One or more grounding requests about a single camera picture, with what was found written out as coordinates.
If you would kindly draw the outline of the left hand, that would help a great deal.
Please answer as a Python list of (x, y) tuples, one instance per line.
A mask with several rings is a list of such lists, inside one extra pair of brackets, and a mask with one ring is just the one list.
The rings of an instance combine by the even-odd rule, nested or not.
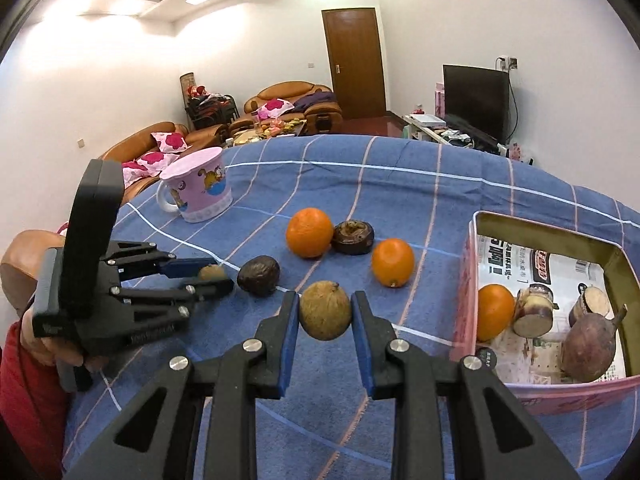
[(84, 358), (76, 346), (63, 338), (35, 336), (32, 327), (34, 309), (29, 307), (46, 251), (64, 245), (64, 236), (43, 230), (27, 230), (17, 234), (1, 258), (1, 285), (6, 299), (18, 315), (18, 323), (10, 329), (2, 356), (2, 368), (18, 367), (17, 353), (25, 350), (33, 361), (53, 366), (56, 361), (70, 365), (85, 365), (97, 372), (107, 364), (104, 356)]

